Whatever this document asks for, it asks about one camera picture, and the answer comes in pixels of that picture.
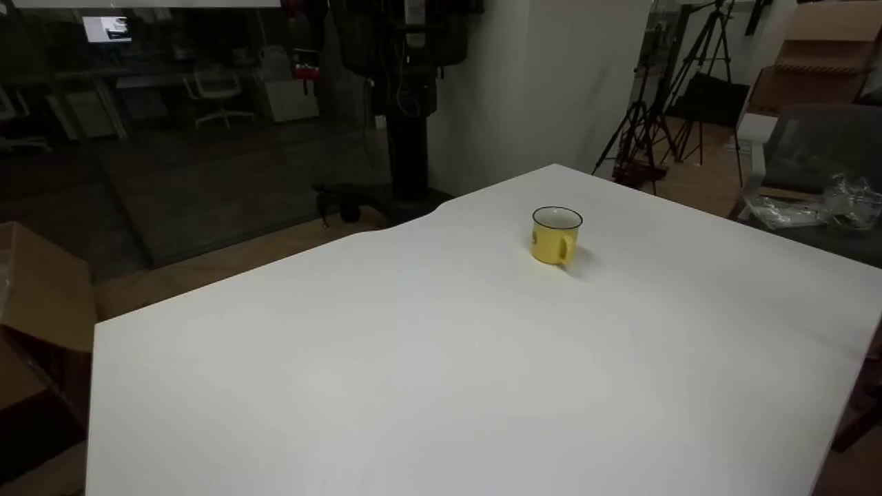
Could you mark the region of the yellow enamel mug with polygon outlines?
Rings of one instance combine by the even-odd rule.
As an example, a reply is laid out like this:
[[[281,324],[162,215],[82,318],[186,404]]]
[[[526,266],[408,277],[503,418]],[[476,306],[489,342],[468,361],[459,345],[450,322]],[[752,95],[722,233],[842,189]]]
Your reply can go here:
[[[567,266],[577,258],[583,225],[585,216],[570,207],[537,207],[533,211],[533,255],[544,265]]]

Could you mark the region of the white paper table cover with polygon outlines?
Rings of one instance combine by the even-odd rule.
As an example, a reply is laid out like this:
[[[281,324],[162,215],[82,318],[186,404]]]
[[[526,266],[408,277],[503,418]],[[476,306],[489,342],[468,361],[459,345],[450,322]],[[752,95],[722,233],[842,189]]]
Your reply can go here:
[[[868,265],[547,164],[103,322],[86,496],[811,496],[879,318]]]

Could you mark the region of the white office chair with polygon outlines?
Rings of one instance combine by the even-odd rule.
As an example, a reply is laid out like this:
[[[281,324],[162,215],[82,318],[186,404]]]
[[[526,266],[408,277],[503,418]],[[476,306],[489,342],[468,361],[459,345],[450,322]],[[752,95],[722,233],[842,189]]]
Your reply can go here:
[[[234,117],[255,121],[252,109],[231,109],[230,101],[242,92],[242,81],[234,72],[217,66],[217,69],[193,69],[186,77],[186,91],[193,101],[213,101],[213,109],[198,116],[193,127],[204,127],[213,121],[220,121],[224,127],[231,127]]]

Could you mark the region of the brown cardboard box left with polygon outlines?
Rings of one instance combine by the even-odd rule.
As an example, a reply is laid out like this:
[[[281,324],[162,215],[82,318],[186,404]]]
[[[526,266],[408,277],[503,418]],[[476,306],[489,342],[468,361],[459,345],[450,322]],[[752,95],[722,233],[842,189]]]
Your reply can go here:
[[[55,391],[89,401],[92,266],[26,223],[0,223],[0,407]]]

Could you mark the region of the brown cardboard box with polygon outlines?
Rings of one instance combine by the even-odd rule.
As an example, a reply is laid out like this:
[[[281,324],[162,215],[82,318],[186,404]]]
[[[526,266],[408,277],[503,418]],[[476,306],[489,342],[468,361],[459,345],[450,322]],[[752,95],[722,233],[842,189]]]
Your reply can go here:
[[[26,223],[0,223],[0,407],[55,391],[89,401],[92,266]]]
[[[850,103],[879,69],[882,0],[799,1],[781,48],[749,88],[748,109],[781,116],[796,103]]]

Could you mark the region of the lit computer monitor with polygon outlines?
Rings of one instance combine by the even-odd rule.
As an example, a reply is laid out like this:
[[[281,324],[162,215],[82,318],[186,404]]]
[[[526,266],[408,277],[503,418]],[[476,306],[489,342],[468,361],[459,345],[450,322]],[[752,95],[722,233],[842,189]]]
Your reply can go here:
[[[86,39],[92,44],[131,44],[131,22],[125,15],[86,15],[82,19]]]

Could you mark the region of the crumpled clear plastic bag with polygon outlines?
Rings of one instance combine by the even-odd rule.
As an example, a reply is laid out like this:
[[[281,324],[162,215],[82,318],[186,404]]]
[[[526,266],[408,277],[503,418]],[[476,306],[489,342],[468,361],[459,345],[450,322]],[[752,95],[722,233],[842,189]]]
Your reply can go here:
[[[769,229],[871,232],[882,219],[882,192],[865,176],[832,176],[807,198],[749,196],[748,211]]]

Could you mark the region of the brown cardboard box right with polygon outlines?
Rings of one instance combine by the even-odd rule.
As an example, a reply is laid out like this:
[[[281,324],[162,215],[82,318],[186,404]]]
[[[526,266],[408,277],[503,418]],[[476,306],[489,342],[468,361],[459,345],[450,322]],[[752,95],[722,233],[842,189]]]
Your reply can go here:
[[[796,103],[850,103],[879,69],[882,0],[799,1],[781,48],[749,88],[748,109],[781,116]]]

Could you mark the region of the black pedestal stand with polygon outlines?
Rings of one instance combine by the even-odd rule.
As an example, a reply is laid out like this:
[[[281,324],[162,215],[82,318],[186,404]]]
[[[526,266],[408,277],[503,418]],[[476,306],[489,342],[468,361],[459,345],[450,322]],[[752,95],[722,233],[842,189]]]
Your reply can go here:
[[[439,77],[468,54],[468,22],[482,0],[332,0],[343,63],[372,81],[386,117],[386,185],[317,185],[317,215],[357,223],[372,207],[386,223],[432,211],[446,192],[428,171],[428,117],[439,106]]]

